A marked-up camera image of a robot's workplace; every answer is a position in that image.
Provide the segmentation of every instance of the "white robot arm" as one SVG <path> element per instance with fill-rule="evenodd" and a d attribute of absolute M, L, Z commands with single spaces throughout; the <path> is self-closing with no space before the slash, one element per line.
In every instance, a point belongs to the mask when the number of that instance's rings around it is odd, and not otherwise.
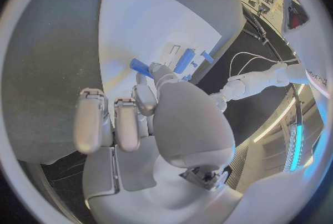
<path fill-rule="evenodd" d="M 289 83 L 307 84 L 308 80 L 302 64 L 274 64 L 263 72 L 250 72 L 236 75 L 228 79 L 223 89 L 210 95 L 218 108 L 224 112 L 226 102 L 247 98 L 260 93 L 269 86 L 287 86 Z"/>

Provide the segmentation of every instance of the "white panel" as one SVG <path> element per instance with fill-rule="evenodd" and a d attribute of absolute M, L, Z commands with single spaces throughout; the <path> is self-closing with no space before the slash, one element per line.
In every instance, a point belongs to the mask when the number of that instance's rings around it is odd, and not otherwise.
<path fill-rule="evenodd" d="M 206 21 L 175 0 L 102 0 L 100 72 L 104 92 L 110 100 L 111 116 L 113 100 L 130 96 L 135 85 L 135 72 L 129 68 L 133 58 L 147 65 L 170 60 L 163 55 L 168 55 L 173 46 L 178 45 L 182 52 L 194 49 L 193 61 L 200 65 L 204 60 L 200 56 L 202 51 L 209 53 L 220 38 Z M 194 71 L 195 68 L 189 65 L 179 77 Z"/>

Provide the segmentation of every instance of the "blue object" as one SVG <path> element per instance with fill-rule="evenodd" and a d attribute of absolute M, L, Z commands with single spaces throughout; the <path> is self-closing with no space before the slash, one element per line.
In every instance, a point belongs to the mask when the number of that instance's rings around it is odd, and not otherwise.
<path fill-rule="evenodd" d="M 190 64 L 191 60 L 195 56 L 195 52 L 192 49 L 187 49 L 184 55 L 181 56 L 179 61 L 177 62 L 176 68 L 174 69 L 175 73 L 183 73 L 186 67 Z"/>
<path fill-rule="evenodd" d="M 198 65 L 195 62 L 191 62 L 194 68 L 198 67 Z"/>
<path fill-rule="evenodd" d="M 188 80 L 190 80 L 190 79 L 192 79 L 192 75 L 188 75 L 188 76 L 184 76 L 183 78 L 182 78 L 182 80 L 184 80 L 184 81 L 188 81 Z"/>
<path fill-rule="evenodd" d="M 214 61 L 214 59 L 206 51 L 203 51 L 201 56 L 203 56 L 209 63 L 213 63 Z"/>
<path fill-rule="evenodd" d="M 149 72 L 148 66 L 137 59 L 132 59 L 132 61 L 129 64 L 129 67 L 145 76 L 153 78 L 153 76 Z"/>
<path fill-rule="evenodd" d="M 301 159 L 302 144 L 303 144 L 303 126 L 300 125 L 297 126 L 296 129 L 296 143 L 295 143 L 294 156 L 292 157 L 292 162 L 290 166 L 290 171 L 296 170 L 299 165 Z"/>

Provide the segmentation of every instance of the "blue led light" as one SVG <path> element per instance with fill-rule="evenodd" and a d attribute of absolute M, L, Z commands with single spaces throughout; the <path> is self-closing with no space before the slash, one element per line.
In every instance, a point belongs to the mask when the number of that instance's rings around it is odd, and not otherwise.
<path fill-rule="evenodd" d="M 294 150 L 294 157 L 292 158 L 290 171 L 294 171 L 297 169 L 299 160 L 301 158 L 302 152 L 302 143 L 303 143 L 303 126 L 297 126 L 296 130 L 296 143 L 295 143 L 295 150 Z"/>

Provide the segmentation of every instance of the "gray fabric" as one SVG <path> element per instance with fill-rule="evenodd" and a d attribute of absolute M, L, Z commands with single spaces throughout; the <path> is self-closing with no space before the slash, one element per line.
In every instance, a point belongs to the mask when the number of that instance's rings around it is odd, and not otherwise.
<path fill-rule="evenodd" d="M 226 41 L 241 22 L 240 0 L 177 0 Z M 102 88 L 100 0 L 32 0 L 6 56 L 3 110 L 17 157 L 49 164 L 75 150 L 74 107 L 83 88 Z"/>

